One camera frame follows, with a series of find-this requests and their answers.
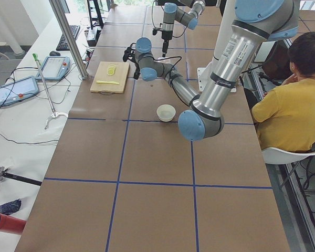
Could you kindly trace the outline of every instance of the computer mouse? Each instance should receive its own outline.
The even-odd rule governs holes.
[[[57,52],[57,51],[51,51],[49,53],[49,56],[61,56],[61,54],[59,52]]]

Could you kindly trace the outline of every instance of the green handle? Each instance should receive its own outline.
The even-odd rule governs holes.
[[[37,54],[33,54],[33,57],[34,57],[34,60],[35,60],[35,61],[38,60],[38,59],[37,59]]]

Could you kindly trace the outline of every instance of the small white bowl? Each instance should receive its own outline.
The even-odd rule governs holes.
[[[170,122],[171,120],[173,120],[176,114],[176,110],[173,106],[169,104],[164,104],[158,107],[156,113],[158,114],[157,116],[161,121]]]

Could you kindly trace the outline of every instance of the label sticker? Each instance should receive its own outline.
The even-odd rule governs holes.
[[[230,38],[222,57],[225,57],[231,65],[242,68],[252,53],[253,48],[254,46],[252,44],[248,44],[244,41],[239,43],[238,39]]]
[[[229,42],[227,43],[227,46],[225,47],[225,50],[223,52],[223,57],[226,57],[227,60],[230,59],[236,45],[238,43],[238,40],[235,38],[230,38]]]

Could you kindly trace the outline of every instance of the red cylinder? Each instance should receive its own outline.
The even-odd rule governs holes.
[[[0,214],[0,232],[21,235],[26,221],[5,214]]]

